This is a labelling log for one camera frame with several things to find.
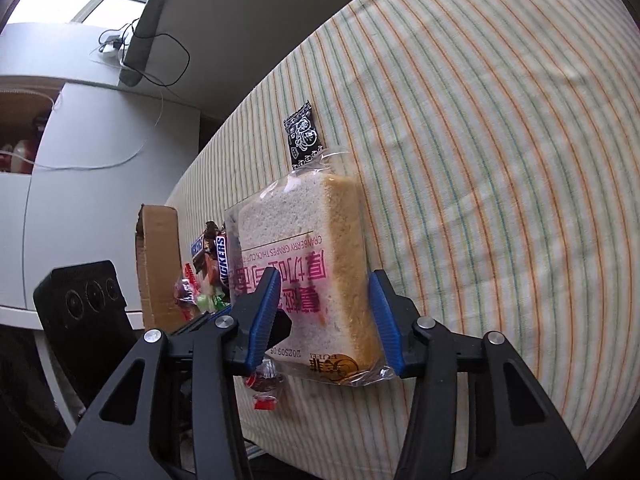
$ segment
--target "silver screw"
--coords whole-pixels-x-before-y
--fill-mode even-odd
[[[229,328],[233,323],[234,319],[231,316],[220,316],[216,318],[216,326],[218,328]]]
[[[155,343],[156,341],[160,341],[161,337],[162,332],[160,332],[157,328],[145,332],[145,341],[147,343]]]
[[[504,336],[500,332],[489,332],[489,335],[486,338],[489,340],[489,343],[494,345],[501,345],[504,343]]]
[[[433,317],[421,316],[418,318],[418,326],[428,330],[436,326],[436,320]]]

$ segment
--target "black candy wrapper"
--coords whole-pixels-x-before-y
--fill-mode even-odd
[[[289,154],[294,170],[311,161],[324,148],[314,124],[309,101],[285,119],[284,128],[289,139]]]

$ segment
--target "cabinet door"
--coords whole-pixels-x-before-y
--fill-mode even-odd
[[[22,280],[22,234],[29,175],[0,173],[0,306],[26,308]]]
[[[38,150],[41,166],[31,176],[24,232],[28,308],[34,309],[33,290],[51,269],[111,260],[127,309],[141,309],[134,247],[138,211],[143,203],[164,204],[169,197],[197,155],[199,124],[195,108],[65,85]]]

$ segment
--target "bread loaf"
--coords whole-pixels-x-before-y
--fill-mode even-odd
[[[265,266],[276,267],[280,307],[292,320],[290,336],[268,355],[335,382],[382,354],[367,299],[358,186],[322,171],[288,176],[238,213],[248,283],[255,287]]]

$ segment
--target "cardboard box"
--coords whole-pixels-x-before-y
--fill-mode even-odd
[[[185,323],[174,303],[174,285],[182,273],[180,261],[177,211],[143,205],[136,225],[136,267],[146,330],[172,332]]]

